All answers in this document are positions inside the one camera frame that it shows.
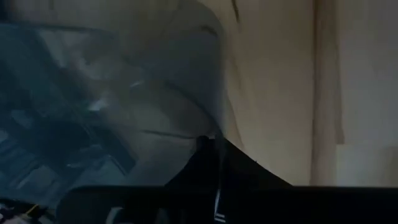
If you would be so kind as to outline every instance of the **transparent plastic sheet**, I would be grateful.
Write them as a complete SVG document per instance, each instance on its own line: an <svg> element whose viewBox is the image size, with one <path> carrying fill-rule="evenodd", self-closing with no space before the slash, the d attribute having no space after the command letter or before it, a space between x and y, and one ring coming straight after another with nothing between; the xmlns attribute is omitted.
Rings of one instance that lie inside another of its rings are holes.
<svg viewBox="0 0 398 224"><path fill-rule="evenodd" d="M164 185L220 133L219 43L201 29L133 63L107 32L0 30L2 195L54 207L82 185Z"/></svg>

